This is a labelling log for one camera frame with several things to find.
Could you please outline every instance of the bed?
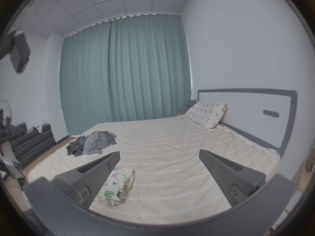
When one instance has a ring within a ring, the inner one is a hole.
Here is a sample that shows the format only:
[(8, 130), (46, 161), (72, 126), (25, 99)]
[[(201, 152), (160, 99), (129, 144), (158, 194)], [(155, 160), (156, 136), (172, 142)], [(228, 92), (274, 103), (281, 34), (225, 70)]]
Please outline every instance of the bed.
[[(90, 210), (127, 222), (174, 224), (200, 220), (229, 209), (230, 204), (199, 159), (201, 148), (261, 171), (266, 174), (266, 181), (268, 181), (277, 171), (282, 156), (279, 151), (286, 146), (283, 141), (288, 133), (290, 134), (292, 116), (295, 117), (295, 113), (292, 114), (294, 95), (289, 95), (288, 101), (287, 95), (276, 94), (281, 97), (276, 99), (278, 101), (276, 104), (272, 103), (275, 106), (274, 109), (277, 110), (277, 112), (272, 112), (280, 113), (280, 116), (286, 119), (285, 129), (278, 135), (281, 139), (278, 143), (274, 136), (266, 138), (264, 132), (260, 135), (264, 140), (247, 135), (249, 134), (246, 132), (249, 131), (248, 127), (242, 126), (237, 121), (233, 122), (235, 118), (231, 118), (235, 112), (243, 114), (249, 111), (252, 116), (247, 114), (246, 118), (255, 120), (257, 116), (253, 108), (249, 107), (247, 97), (252, 97), (253, 93), (257, 98), (257, 94), (263, 95), (262, 92), (247, 92), (246, 94), (234, 92), (233, 98), (231, 98), (232, 92), (219, 91), (218, 93), (218, 96), (214, 96), (215, 92), (199, 91), (199, 99), (211, 102), (220, 97), (231, 103), (221, 123), (211, 131), (186, 116), (176, 116), (155, 120), (100, 123), (83, 133), (83, 135), (88, 135), (93, 131), (108, 130), (116, 134), (117, 144), (105, 148), (100, 156), (120, 151), (121, 159), (117, 166), (135, 170), (132, 189), (125, 203), (108, 207), (94, 201)], [(263, 110), (265, 110), (271, 98), (256, 99), (258, 103), (255, 104), (254, 101), (252, 105), (257, 107), (263, 104)], [(268, 122), (263, 121), (259, 127), (265, 129), (267, 125)], [(283, 120), (275, 124), (278, 130), (282, 130), (282, 125)], [(264, 147), (266, 144), (271, 148), (266, 149)], [(35, 166), (32, 165), (28, 169), (28, 180), (32, 182), (39, 177), (51, 180), (57, 174), (83, 165), (83, 156), (68, 156), (66, 146), (40, 160)]]

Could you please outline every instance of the pillowcase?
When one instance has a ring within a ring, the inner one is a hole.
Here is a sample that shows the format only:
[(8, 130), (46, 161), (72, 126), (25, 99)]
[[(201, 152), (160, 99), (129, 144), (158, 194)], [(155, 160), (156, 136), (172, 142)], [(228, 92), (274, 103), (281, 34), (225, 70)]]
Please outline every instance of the pillowcase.
[(198, 101), (188, 109), (185, 116), (206, 129), (215, 128), (226, 112), (228, 104), (222, 101), (209, 103)]

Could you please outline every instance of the green curtain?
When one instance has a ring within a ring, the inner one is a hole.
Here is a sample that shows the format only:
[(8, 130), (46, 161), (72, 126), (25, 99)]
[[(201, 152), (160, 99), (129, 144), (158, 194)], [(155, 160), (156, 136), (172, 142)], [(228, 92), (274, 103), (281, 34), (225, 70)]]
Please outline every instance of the green curtain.
[(175, 116), (191, 98), (180, 17), (127, 16), (66, 38), (60, 94), (69, 135), (100, 122)]

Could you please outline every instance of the mattress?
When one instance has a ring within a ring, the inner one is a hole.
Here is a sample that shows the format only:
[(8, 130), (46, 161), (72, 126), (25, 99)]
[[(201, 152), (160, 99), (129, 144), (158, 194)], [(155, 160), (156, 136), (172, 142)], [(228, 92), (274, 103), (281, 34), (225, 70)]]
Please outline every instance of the mattress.
[[(206, 149), (264, 172), (277, 170), (280, 157), (226, 127), (206, 130), (185, 116), (101, 123), (93, 131), (117, 135), (116, 144), (100, 156), (120, 151), (118, 167), (135, 170), (125, 203), (108, 207), (94, 201), (90, 210), (111, 218), (144, 224), (170, 224), (203, 219), (230, 208), (215, 180), (199, 159)], [(66, 146), (29, 168), (29, 181), (53, 176), (84, 164), (83, 156), (68, 156)]]

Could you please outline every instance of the headboard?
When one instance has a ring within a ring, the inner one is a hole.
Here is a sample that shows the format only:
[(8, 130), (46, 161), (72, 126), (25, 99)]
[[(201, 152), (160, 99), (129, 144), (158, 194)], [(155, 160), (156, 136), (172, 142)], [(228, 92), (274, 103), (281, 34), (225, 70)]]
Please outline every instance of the headboard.
[(264, 88), (198, 90), (198, 100), (229, 103), (220, 123), (282, 157), (292, 133), (297, 92)]

